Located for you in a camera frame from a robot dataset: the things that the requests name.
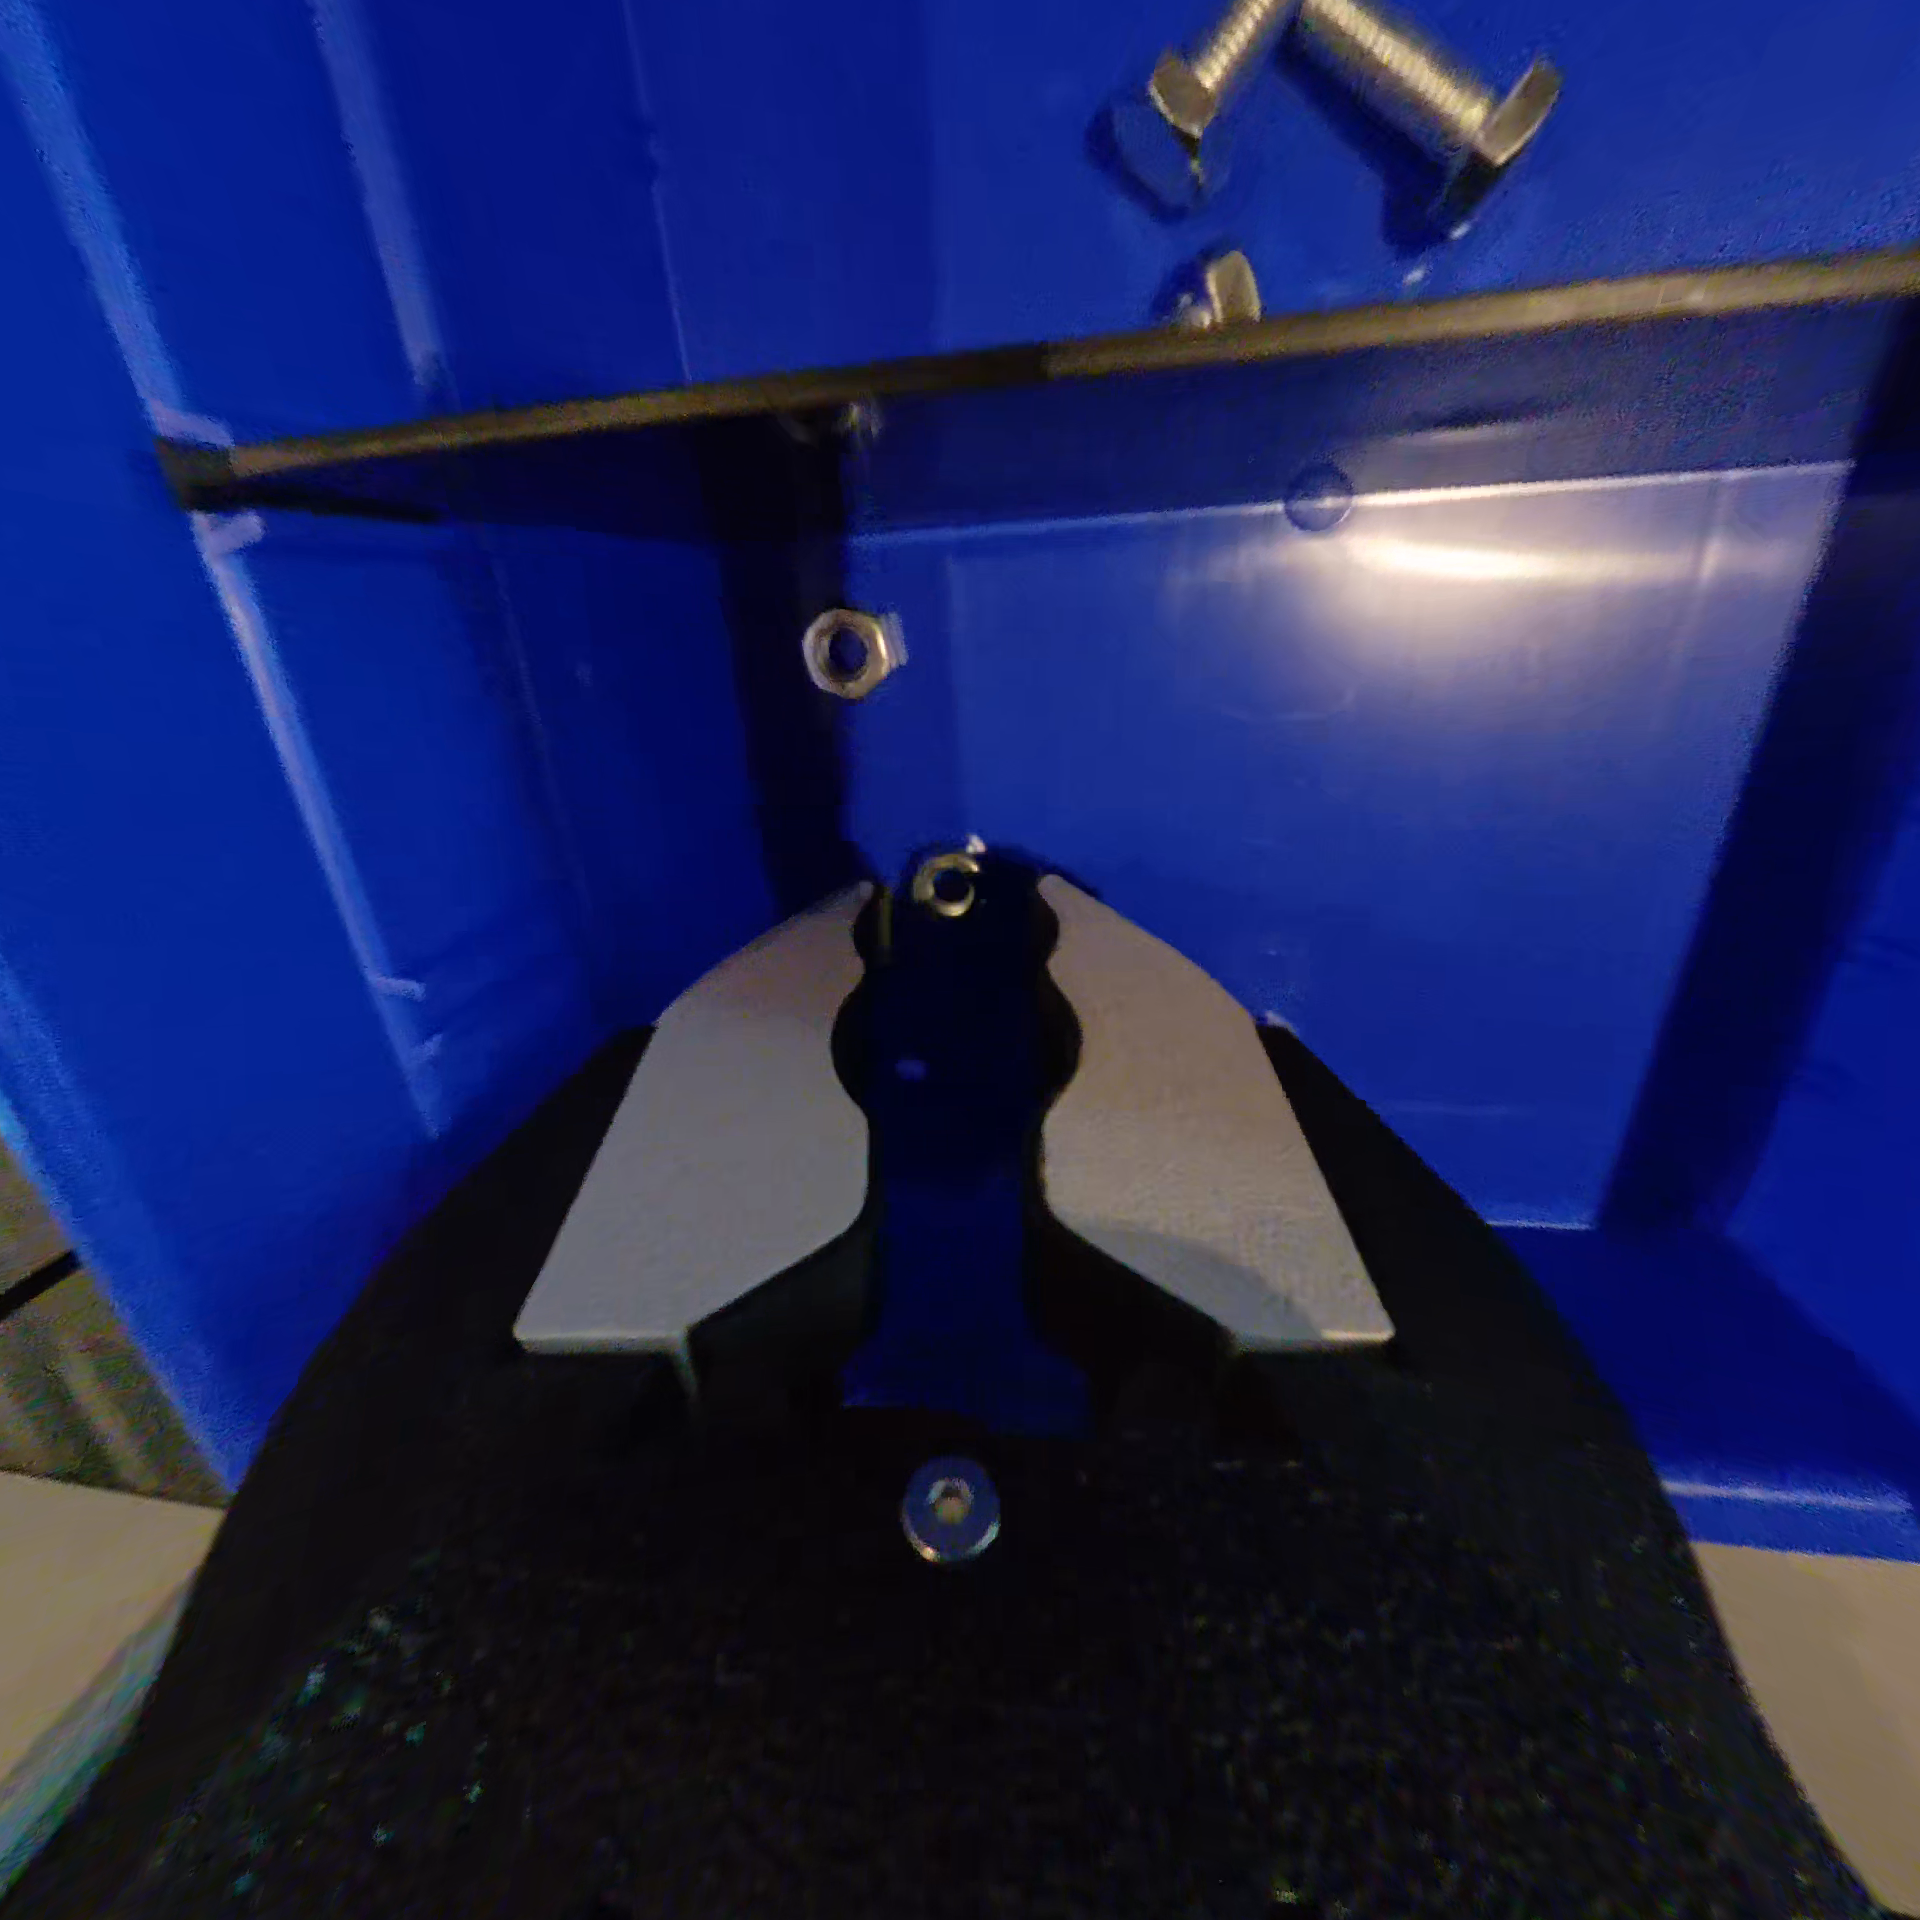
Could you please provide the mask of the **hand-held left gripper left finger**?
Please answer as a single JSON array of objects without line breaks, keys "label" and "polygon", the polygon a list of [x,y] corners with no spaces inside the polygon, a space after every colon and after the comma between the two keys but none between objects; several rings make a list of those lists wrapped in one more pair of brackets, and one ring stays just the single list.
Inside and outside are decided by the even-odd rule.
[{"label": "hand-held left gripper left finger", "polygon": [[664,1011],[519,1311],[524,1354],[690,1354],[697,1325],[852,1230],[872,1133],[831,1039],[872,894],[828,894]]}]

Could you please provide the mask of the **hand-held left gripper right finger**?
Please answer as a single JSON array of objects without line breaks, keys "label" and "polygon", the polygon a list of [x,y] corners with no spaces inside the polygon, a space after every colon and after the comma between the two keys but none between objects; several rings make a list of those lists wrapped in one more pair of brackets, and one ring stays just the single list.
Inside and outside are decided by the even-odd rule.
[{"label": "hand-held left gripper right finger", "polygon": [[1379,1350],[1397,1324],[1257,1019],[1194,960],[1043,878],[1078,1048],[1043,1120],[1043,1205],[1238,1350]]}]

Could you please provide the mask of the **blue plastic bin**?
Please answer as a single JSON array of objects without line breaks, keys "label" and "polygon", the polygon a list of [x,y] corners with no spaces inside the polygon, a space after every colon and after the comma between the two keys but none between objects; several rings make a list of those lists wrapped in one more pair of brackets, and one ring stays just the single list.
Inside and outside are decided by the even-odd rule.
[{"label": "blue plastic bin", "polygon": [[[1070,878],[1568,1278],[1699,1539],[1917,1561],[1917,461],[801,537],[174,504],[155,440],[1917,243],[1917,2],[1568,63],[1463,241],[1206,2],[5,2],[5,1127],[216,1483],[577,1059],[861,856]],[[868,699],[820,611],[902,623]]]}]

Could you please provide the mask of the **steel hex nut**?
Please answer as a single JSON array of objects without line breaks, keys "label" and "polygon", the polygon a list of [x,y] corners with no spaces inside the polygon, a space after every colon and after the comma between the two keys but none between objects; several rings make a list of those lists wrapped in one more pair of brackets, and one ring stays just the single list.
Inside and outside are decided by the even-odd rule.
[{"label": "steel hex nut", "polygon": [[906,648],[894,618],[836,608],[806,627],[801,662],[811,688],[861,704],[906,662]]}]

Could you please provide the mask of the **black bin divider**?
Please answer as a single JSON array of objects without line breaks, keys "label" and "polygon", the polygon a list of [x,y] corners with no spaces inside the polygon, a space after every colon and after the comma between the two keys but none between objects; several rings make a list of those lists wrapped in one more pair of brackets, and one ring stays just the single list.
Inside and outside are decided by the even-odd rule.
[{"label": "black bin divider", "polygon": [[189,513],[764,537],[1917,461],[1917,254],[756,372],[251,446]]}]

